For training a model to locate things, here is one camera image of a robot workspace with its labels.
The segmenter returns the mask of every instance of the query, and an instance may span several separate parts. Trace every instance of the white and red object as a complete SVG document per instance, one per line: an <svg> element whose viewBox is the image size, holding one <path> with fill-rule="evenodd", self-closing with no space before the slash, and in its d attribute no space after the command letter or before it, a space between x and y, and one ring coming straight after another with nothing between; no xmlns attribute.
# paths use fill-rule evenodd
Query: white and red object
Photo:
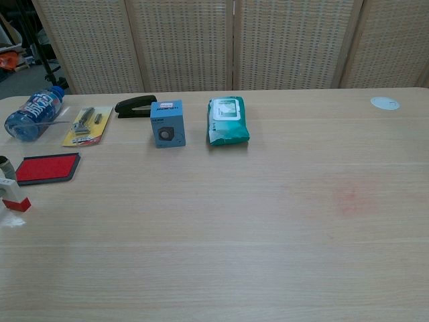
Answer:
<svg viewBox="0 0 429 322"><path fill-rule="evenodd" d="M32 205L15 180L0 178L0 194L5 206L11 210L24 212Z"/></svg>

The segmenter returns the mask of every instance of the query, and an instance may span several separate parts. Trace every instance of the red stain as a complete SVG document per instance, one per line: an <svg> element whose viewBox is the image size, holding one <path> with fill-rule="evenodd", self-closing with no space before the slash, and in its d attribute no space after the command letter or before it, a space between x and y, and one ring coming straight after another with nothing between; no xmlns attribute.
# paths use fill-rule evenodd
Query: red stain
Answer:
<svg viewBox="0 0 429 322"><path fill-rule="evenodd" d="M352 217L368 214L374 206L368 186L360 183L349 183L334 193L341 215Z"/></svg>

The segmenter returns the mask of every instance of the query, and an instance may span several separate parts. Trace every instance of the small cardboard box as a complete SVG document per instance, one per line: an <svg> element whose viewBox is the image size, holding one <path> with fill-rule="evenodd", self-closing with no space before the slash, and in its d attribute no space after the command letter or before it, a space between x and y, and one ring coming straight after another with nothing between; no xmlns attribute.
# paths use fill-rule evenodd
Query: small cardboard box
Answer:
<svg viewBox="0 0 429 322"><path fill-rule="evenodd" d="M157 148L186 144L182 100L153 102L150 108L150 121Z"/></svg>

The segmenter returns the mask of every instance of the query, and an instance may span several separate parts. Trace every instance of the bottle cap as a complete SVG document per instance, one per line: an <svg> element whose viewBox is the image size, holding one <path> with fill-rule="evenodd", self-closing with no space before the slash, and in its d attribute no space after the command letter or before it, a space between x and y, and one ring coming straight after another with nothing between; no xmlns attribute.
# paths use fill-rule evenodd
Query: bottle cap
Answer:
<svg viewBox="0 0 429 322"><path fill-rule="evenodd" d="M51 87L50 88L50 90L52 90L52 91L56 91L58 94L60 94L61 95L61 98L62 97L64 97L65 96L65 92L64 92L64 89L62 89L61 87L59 87L59 86L53 86L53 87Z"/></svg>

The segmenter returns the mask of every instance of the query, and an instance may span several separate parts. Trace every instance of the blue bottle label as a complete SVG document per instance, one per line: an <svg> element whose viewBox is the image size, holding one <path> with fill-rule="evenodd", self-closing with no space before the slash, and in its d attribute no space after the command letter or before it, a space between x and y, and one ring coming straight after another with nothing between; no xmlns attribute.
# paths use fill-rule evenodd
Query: blue bottle label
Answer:
<svg viewBox="0 0 429 322"><path fill-rule="evenodd" d="M48 117L56 114L56 111L53 111L53 109L55 109L54 104L56 104L56 102L54 102L55 100L59 101L47 94L36 93L21 107L21 112L24 112L33 121L39 123L46 118L47 114L52 114Z"/></svg>

